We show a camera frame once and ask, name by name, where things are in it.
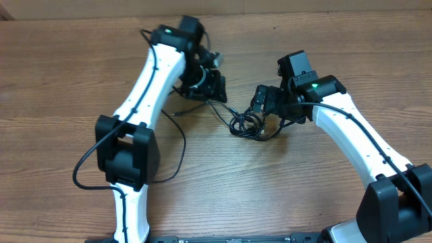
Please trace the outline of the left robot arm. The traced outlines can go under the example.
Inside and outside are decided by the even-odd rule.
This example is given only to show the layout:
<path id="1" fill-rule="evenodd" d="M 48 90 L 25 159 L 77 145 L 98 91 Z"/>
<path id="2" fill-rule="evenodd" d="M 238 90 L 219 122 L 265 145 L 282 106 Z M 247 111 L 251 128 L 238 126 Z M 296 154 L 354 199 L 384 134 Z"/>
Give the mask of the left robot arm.
<path id="1" fill-rule="evenodd" d="M 218 70 L 222 55 L 201 45 L 205 28 L 183 16 L 177 28 L 160 25 L 147 37 L 148 56 L 127 99 L 111 117 L 95 126 L 98 168 L 113 191 L 116 230 L 108 242 L 148 242 L 147 191 L 160 163 L 155 137 L 158 116 L 178 80 L 181 96 L 227 101 L 225 78 Z"/>

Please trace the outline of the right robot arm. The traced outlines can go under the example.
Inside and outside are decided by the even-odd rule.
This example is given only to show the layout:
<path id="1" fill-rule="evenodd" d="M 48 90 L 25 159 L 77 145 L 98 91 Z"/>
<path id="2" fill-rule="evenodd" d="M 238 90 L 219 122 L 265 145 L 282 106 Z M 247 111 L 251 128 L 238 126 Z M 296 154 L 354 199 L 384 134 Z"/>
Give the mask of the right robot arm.
<path id="1" fill-rule="evenodd" d="M 264 116 L 315 122 L 338 145 L 365 188 L 353 219 L 291 242 L 403 242 L 431 231 L 431 167 L 394 150 L 356 108 L 332 75 L 318 77 L 301 50 L 277 62 L 279 86 L 259 85 L 250 102 Z"/>

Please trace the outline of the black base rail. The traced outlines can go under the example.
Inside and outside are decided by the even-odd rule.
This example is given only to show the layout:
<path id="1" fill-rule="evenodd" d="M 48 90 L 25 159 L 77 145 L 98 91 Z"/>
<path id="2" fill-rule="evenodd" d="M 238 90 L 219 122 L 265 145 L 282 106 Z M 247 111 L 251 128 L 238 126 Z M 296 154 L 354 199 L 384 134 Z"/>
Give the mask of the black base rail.
<path id="1" fill-rule="evenodd" d="M 144 243 L 317 243 L 320 233 L 302 232 L 285 236 L 224 236 L 179 238 L 177 236 L 151 236 Z"/>

